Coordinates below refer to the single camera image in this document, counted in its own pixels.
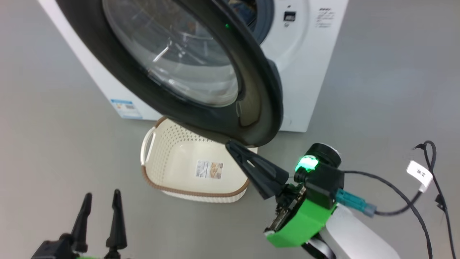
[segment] gray floor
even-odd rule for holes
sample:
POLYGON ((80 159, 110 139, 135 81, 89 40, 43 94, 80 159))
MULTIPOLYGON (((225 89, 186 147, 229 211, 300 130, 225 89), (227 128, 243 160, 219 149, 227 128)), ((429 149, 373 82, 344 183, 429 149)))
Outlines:
MULTIPOLYGON (((411 148, 438 146, 436 173, 460 253, 457 206, 460 141, 460 2, 351 0, 308 132, 281 132, 260 154, 292 171, 314 142, 336 147, 343 169, 378 174, 408 196, 411 148)), ((165 196, 139 171, 139 147, 152 122, 118 117, 77 58, 32 0, 0 3, 0 250, 28 258, 44 239, 70 231, 82 198, 93 192, 89 252, 103 256, 112 193, 120 188, 129 246, 144 258, 304 258, 275 249, 262 231, 273 200, 250 187, 237 203, 202 204, 165 196)), ((396 209, 403 201, 383 184, 347 177, 345 189, 396 209)), ((417 207, 435 258, 450 258, 446 221, 430 186, 417 207)), ((403 259, 427 258, 410 213, 363 218, 403 259)))

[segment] white tag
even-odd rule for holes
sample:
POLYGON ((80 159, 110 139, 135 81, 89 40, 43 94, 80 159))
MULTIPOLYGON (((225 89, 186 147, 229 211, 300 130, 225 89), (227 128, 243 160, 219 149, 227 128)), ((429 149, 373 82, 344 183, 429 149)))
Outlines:
POLYGON ((426 169, 415 161, 410 161, 409 166, 407 167, 407 173, 417 178, 422 185, 420 185, 419 191, 424 193, 433 180, 433 175, 426 169))

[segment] product label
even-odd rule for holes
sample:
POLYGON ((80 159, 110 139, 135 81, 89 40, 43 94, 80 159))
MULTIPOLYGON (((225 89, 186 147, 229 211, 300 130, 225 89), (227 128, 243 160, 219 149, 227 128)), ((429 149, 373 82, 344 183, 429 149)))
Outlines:
POLYGON ((316 16, 316 28, 329 28, 332 26, 332 22, 335 18, 335 12, 332 8, 319 8, 316 16))
POLYGON ((196 177, 220 179, 222 177, 223 163, 198 160, 196 163, 196 177))
POLYGON ((111 99, 110 102, 122 118, 142 119, 142 115, 131 101, 111 99))
POLYGON ((407 173, 422 183, 419 188, 419 191, 422 193, 426 191, 431 181, 433 180, 433 175, 430 173, 430 171, 415 161, 410 161, 409 166, 407 167, 407 173))

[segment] green light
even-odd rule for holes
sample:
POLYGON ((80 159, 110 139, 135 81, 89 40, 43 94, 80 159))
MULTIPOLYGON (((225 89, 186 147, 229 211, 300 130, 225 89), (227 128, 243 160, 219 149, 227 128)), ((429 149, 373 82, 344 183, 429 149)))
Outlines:
POLYGON ((306 155, 300 159, 299 163, 297 163, 295 171, 297 172, 300 167, 305 168, 307 171, 314 170, 318 163, 319 161, 314 156, 306 155))

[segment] laundry basket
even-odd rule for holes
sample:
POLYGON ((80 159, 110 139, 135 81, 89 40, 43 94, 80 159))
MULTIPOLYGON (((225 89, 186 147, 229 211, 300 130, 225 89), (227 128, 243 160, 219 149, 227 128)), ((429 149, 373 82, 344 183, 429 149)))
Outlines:
POLYGON ((249 184, 225 145, 166 118, 158 120, 145 135, 141 166, 150 186, 187 200, 235 202, 249 184))

